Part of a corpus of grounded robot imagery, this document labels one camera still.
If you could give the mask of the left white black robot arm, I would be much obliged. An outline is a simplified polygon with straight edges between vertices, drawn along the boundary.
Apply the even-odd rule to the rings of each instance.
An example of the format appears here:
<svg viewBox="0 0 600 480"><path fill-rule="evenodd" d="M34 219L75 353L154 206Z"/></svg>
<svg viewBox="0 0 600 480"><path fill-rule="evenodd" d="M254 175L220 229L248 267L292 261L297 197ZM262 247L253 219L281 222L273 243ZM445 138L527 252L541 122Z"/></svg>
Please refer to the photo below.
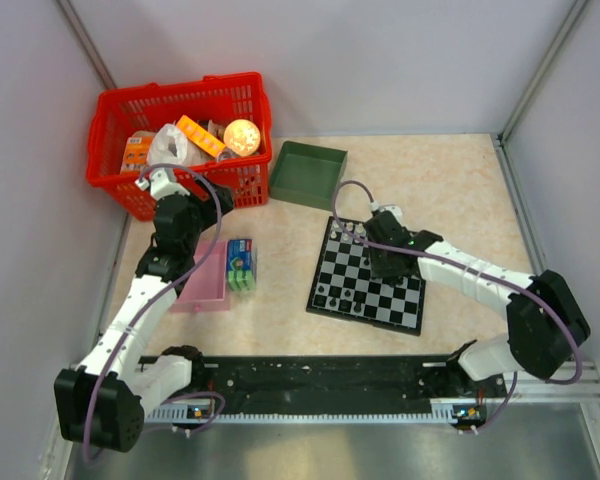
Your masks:
<svg viewBox="0 0 600 480"><path fill-rule="evenodd" d="M155 201L149 247L114 320L79 364L61 370L54 381L60 434L81 444L85 455L93 447L129 451L148 415L171 395L192 397L206 387L207 374L197 366L201 354L191 346L170 347L144 371L138 369L155 328L204 263L194 257L201 234L219 230L234 207L229 187L200 174L193 179L207 199L183 186L171 164L139 174L136 187Z"/></svg>

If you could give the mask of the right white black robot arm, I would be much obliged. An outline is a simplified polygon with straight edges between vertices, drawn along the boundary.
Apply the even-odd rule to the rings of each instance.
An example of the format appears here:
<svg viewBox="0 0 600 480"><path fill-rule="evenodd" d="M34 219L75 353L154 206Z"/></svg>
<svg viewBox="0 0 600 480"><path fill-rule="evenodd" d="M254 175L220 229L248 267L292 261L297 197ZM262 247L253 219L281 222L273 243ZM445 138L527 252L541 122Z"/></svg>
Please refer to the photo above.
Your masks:
<svg viewBox="0 0 600 480"><path fill-rule="evenodd" d="M566 280L552 270L516 272L467 254L427 230L411 232L399 208L373 202L365 222L374 276L398 281L414 276L450 287L488 307L507 331L464 344L451 357L446 380L467 396L493 375L524 371L549 381L591 335Z"/></svg>

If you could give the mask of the black white chess board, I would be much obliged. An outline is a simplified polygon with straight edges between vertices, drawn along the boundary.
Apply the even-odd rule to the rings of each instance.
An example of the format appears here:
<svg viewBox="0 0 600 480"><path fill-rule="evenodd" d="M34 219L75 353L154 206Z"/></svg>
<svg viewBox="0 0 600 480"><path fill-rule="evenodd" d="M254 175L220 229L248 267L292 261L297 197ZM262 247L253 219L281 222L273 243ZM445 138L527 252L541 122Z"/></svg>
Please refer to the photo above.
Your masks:
<svg viewBox="0 0 600 480"><path fill-rule="evenodd" d="M318 286L325 292L319 293ZM368 248L343 232L330 217L306 303L306 311L370 324L409 335L421 334L426 283L404 277L397 285L373 278ZM324 299L324 306L314 304ZM331 298L338 306L329 306Z"/></svg>

